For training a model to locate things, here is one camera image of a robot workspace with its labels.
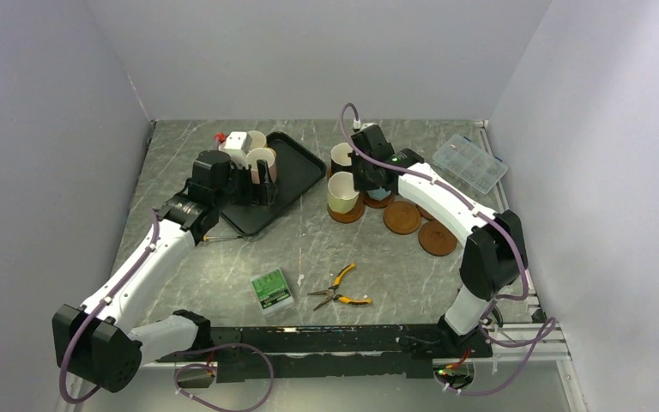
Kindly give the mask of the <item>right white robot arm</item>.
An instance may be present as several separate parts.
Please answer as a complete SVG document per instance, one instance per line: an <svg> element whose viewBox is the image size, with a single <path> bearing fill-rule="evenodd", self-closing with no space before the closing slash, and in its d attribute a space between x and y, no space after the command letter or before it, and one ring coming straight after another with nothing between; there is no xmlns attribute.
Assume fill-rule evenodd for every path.
<svg viewBox="0 0 659 412"><path fill-rule="evenodd" d="M330 210L348 214L361 194L398 195L428 212L463 248L461 287L440 320L438 344L458 356L471 333L499 300L524 301L530 287L522 223L510 210L495 212L443 179L432 164L410 148L395 150L378 124L354 123L354 133L330 151L329 177L341 178Z"/></svg>

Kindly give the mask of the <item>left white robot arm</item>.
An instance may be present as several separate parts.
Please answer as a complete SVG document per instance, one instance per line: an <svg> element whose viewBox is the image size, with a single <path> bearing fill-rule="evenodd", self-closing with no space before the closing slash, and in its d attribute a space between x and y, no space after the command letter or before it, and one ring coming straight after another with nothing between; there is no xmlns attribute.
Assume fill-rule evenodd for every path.
<svg viewBox="0 0 659 412"><path fill-rule="evenodd" d="M194 160L181 191L152 210L152 226L117 272L78 307L61 306L52 318L64 400L68 374L96 389L121 391L143 365L170 354L193 361L212 349L211 323L188 310L143 327L138 313L182 261L233 205L270 205L277 192L267 161L242 167L226 152L204 150Z"/></svg>

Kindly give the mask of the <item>blue mug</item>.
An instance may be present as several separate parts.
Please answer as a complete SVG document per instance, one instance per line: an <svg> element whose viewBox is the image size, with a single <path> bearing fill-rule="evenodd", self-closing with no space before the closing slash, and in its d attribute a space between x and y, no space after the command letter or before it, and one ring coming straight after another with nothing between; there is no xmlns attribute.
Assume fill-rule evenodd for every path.
<svg viewBox="0 0 659 412"><path fill-rule="evenodd" d="M385 200L388 197L394 197L398 194L398 185L396 181L389 182L387 185L382 186L382 196L381 200Z"/></svg>

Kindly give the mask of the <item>brown wooden coaster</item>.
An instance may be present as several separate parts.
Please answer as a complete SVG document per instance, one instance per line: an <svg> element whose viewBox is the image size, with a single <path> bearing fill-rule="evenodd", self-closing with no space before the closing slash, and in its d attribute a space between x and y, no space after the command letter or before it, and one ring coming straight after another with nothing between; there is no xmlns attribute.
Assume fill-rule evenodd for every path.
<svg viewBox="0 0 659 412"><path fill-rule="evenodd" d="M372 198L368 192L362 193L360 197L363 203L372 209L384 209L395 200L395 195L392 193L380 200Z"/></svg>
<svg viewBox="0 0 659 412"><path fill-rule="evenodd" d="M438 221L424 223L418 232L420 247L435 257L451 254L458 246L458 240L443 224Z"/></svg>
<svg viewBox="0 0 659 412"><path fill-rule="evenodd" d="M422 207L418 206L417 209L419 210L420 215L421 215L423 218L425 218L425 219L427 219L427 220L429 220L429 221L434 221L434 220L435 220L435 218L434 218L429 212L427 212L426 210L424 210Z"/></svg>
<svg viewBox="0 0 659 412"><path fill-rule="evenodd" d="M384 209L384 225L392 232L408 235L415 232L422 218L417 206L406 201L395 201Z"/></svg>
<svg viewBox="0 0 659 412"><path fill-rule="evenodd" d="M358 221L363 216L366 206L362 201L358 201L347 213L335 212L330 206L327 206L326 209L334 221L349 224Z"/></svg>

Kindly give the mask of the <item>black mug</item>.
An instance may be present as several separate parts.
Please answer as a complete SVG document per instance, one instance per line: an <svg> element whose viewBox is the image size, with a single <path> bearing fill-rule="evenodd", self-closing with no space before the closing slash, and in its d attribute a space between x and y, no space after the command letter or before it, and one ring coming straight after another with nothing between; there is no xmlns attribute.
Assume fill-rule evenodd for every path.
<svg viewBox="0 0 659 412"><path fill-rule="evenodd" d="M352 172L352 153L353 149L347 142L336 144L330 150L329 176L338 172Z"/></svg>

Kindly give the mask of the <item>green mug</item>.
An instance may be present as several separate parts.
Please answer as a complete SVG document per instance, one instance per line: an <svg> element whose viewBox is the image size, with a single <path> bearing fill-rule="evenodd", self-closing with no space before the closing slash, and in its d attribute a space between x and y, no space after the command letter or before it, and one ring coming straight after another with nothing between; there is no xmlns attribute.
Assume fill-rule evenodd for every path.
<svg viewBox="0 0 659 412"><path fill-rule="evenodd" d="M358 201L359 193L354 189L354 176L349 172L331 175L327 183L327 204L337 214L346 214Z"/></svg>

